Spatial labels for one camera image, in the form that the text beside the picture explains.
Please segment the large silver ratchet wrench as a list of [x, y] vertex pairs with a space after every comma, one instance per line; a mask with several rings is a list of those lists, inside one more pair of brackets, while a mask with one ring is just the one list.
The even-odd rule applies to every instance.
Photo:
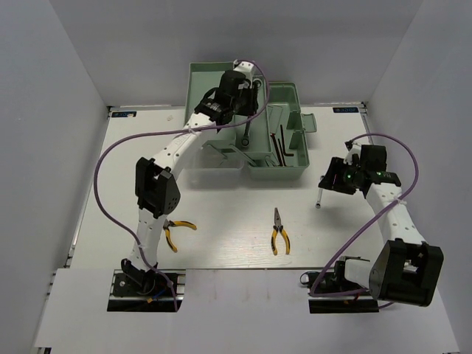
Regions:
[[[261, 85], [262, 85], [262, 81], [260, 79], [257, 78], [254, 80], [253, 88], [255, 89], [255, 91], [258, 91]], [[247, 148], [250, 144], [250, 138], [249, 138], [250, 126], [251, 126], [251, 123], [248, 122], [245, 126], [243, 137], [240, 140], [240, 143], [243, 148]]]

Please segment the long dark red hex key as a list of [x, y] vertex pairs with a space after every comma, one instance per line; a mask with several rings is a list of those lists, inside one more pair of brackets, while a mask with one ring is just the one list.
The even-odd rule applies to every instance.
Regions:
[[282, 156], [281, 156], [281, 154], [280, 154], [280, 149], [279, 149], [279, 145], [278, 145], [278, 143], [277, 143], [277, 138], [276, 138], [276, 136], [275, 136], [274, 133], [271, 133], [271, 134], [270, 134], [270, 137], [271, 137], [271, 140], [272, 140], [272, 142], [273, 142], [273, 145], [274, 145], [274, 148], [275, 148], [275, 151], [276, 151], [276, 156], [277, 156], [277, 160], [278, 160], [278, 162], [279, 162], [279, 166], [280, 166], [280, 167], [283, 167], [283, 166], [284, 166], [284, 163], [283, 163], [283, 161], [282, 161]]

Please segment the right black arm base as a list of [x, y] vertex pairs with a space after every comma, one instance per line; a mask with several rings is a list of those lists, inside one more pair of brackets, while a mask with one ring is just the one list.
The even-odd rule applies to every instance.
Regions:
[[378, 313], [379, 304], [356, 283], [341, 280], [333, 271], [325, 274], [314, 295], [308, 294], [310, 314]]

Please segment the short dark red hex key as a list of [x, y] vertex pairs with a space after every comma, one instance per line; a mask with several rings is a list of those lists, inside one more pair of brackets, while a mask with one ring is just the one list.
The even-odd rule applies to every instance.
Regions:
[[283, 153], [283, 156], [287, 156], [287, 157], [292, 157], [294, 156], [293, 153], [289, 153], [286, 149], [286, 146], [285, 146], [285, 133], [284, 133], [284, 128], [282, 125], [280, 125], [280, 139], [281, 139], [281, 145], [282, 145], [282, 153]]

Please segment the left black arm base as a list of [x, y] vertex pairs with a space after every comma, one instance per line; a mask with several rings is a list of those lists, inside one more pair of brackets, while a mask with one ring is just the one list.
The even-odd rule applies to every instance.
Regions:
[[106, 310], [109, 313], [175, 313], [184, 299], [185, 272], [171, 271], [166, 275], [173, 283], [173, 292], [161, 275], [153, 274], [150, 285], [140, 288], [123, 271], [116, 270]]

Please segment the small silver wrench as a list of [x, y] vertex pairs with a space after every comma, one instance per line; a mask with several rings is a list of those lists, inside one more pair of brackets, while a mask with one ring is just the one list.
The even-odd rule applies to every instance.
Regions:
[[323, 189], [322, 189], [322, 188], [319, 188], [318, 195], [317, 195], [317, 199], [316, 199], [316, 203], [315, 203], [315, 207], [316, 207], [317, 209], [320, 209], [320, 208], [321, 208], [321, 205], [322, 205], [322, 195], [323, 195]]

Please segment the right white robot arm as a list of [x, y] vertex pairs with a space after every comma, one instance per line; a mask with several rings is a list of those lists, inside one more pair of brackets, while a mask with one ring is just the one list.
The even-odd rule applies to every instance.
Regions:
[[334, 288], [350, 294], [357, 287], [376, 300], [427, 307], [443, 265], [440, 247], [418, 232], [405, 202], [398, 175], [387, 171], [386, 148], [347, 142], [347, 155], [334, 157], [319, 187], [348, 195], [361, 192], [377, 215], [385, 242], [374, 260], [342, 256], [333, 275]]

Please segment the green toolbox with clear lid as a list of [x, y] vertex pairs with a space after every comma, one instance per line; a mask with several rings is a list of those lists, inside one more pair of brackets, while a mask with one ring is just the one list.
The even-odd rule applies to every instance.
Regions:
[[[262, 81], [257, 95], [257, 117], [248, 120], [236, 116], [232, 128], [223, 129], [214, 139], [188, 149], [187, 168], [196, 173], [205, 170], [232, 172], [246, 165], [251, 178], [260, 181], [294, 181], [302, 176], [310, 165], [306, 135], [316, 131], [316, 119], [313, 114], [301, 112], [294, 83], [266, 82], [261, 74], [253, 76], [253, 80], [257, 78]], [[250, 144], [243, 148], [240, 140], [248, 122], [251, 123]], [[279, 166], [270, 137], [274, 133], [280, 139], [280, 125], [284, 128], [286, 149], [294, 154], [285, 156], [288, 167]]]

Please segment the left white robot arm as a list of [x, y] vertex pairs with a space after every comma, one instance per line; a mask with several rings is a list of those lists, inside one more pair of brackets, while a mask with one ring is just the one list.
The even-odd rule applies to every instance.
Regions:
[[258, 109], [258, 87], [253, 85], [254, 64], [241, 61], [226, 70], [219, 86], [211, 88], [195, 107], [184, 132], [153, 158], [136, 163], [135, 194], [139, 207], [137, 241], [122, 271], [139, 294], [156, 285], [152, 269], [158, 264], [157, 248], [167, 216], [177, 207], [181, 193], [177, 179], [194, 155], [213, 140], [235, 115], [251, 117]]

